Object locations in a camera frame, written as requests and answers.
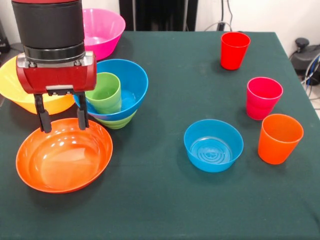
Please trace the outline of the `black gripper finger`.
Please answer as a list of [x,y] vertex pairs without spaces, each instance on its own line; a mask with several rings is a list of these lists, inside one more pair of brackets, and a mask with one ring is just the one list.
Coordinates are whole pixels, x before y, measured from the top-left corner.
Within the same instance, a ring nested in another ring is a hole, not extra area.
[[81,130],[85,130],[89,127],[88,111],[87,111],[87,102],[85,92],[77,92],[78,98],[78,109],[77,109],[77,118],[78,125]]
[[40,130],[45,133],[50,133],[52,131],[51,120],[48,111],[44,107],[43,95],[34,94],[34,102],[40,121]]

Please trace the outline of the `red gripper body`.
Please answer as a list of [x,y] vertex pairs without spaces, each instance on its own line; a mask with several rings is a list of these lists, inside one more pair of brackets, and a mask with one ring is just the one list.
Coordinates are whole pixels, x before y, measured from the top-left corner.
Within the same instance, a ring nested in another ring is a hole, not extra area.
[[93,53],[64,63],[34,63],[21,53],[16,58],[16,73],[22,88],[28,94],[65,95],[67,92],[85,92],[95,88],[97,61]]

